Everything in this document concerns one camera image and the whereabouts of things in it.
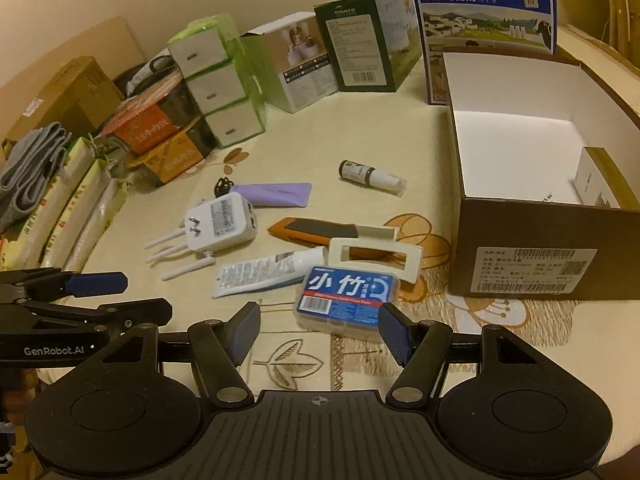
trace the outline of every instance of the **ribbed black surface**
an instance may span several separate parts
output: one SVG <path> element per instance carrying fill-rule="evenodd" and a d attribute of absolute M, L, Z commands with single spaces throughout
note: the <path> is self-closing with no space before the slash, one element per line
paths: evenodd
<path fill-rule="evenodd" d="M 64 477 L 50 473 L 44 478 Z M 496 477 L 478 472 L 451 455 L 423 416 L 386 408 L 377 392 L 366 391 L 265 392 L 260 402 L 248 410 L 215 416 L 204 436 L 187 453 L 139 478 L 495 480 Z M 585 473 L 575 480 L 596 478 Z"/>

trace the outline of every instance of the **purple tube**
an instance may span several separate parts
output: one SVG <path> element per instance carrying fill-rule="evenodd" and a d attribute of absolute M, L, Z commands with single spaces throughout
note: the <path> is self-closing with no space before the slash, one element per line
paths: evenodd
<path fill-rule="evenodd" d="M 233 186 L 231 191 L 238 192 L 256 207 L 306 207 L 311 183 L 241 184 Z"/>

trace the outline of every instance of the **barcode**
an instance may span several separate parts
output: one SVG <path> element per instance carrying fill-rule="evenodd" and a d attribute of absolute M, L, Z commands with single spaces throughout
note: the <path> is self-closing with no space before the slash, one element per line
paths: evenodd
<path fill-rule="evenodd" d="M 567 283 L 484 283 L 478 284 L 478 292 L 503 292 L 503 293 L 549 293 L 557 294 L 566 289 Z"/>
<path fill-rule="evenodd" d="M 351 72 L 351 77 L 353 77 L 354 83 L 375 83 L 376 82 L 375 72 Z"/>
<path fill-rule="evenodd" d="M 573 258 L 575 249 L 516 249 L 515 258 Z"/>
<path fill-rule="evenodd" d="M 560 271 L 561 276 L 578 276 L 582 273 L 587 262 L 566 262 Z"/>
<path fill-rule="evenodd" d="M 236 219 L 231 200 L 226 199 L 211 205 L 211 219 L 213 221 L 213 235 L 218 238 L 236 230 Z"/>
<path fill-rule="evenodd" d="M 328 314 L 331 310 L 331 301 L 332 300 L 323 300 L 322 298 L 303 296 L 300 300 L 298 310 L 317 312 L 318 314 Z"/>

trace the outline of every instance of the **white bottle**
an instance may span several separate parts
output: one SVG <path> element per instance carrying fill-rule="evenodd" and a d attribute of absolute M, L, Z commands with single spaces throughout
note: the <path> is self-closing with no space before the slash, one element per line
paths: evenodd
<path fill-rule="evenodd" d="M 353 180 L 367 187 L 377 187 L 402 196 L 406 190 L 406 180 L 371 166 L 364 166 L 351 160 L 344 160 L 338 168 L 340 176 L 346 180 Z"/>

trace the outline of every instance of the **gray cloth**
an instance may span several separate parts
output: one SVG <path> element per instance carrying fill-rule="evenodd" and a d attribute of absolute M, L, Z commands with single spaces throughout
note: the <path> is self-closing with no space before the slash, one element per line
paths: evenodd
<path fill-rule="evenodd" d="M 16 143 L 0 173 L 0 233 L 38 205 L 65 161 L 70 137 L 60 123 L 51 123 Z"/>

